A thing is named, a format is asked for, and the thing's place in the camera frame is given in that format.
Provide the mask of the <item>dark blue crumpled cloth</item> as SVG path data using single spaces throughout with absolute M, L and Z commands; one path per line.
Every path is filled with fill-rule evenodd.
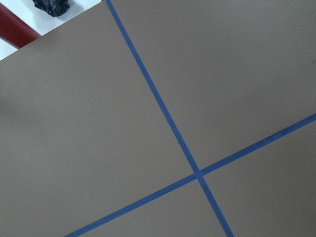
M 68 0 L 33 0 L 33 3 L 52 17 L 61 16 L 70 8 Z

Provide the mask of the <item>red cylinder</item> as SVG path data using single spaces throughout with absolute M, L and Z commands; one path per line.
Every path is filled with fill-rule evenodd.
M 27 25 L 3 4 L 0 4 L 0 38 L 20 49 L 41 35 Z

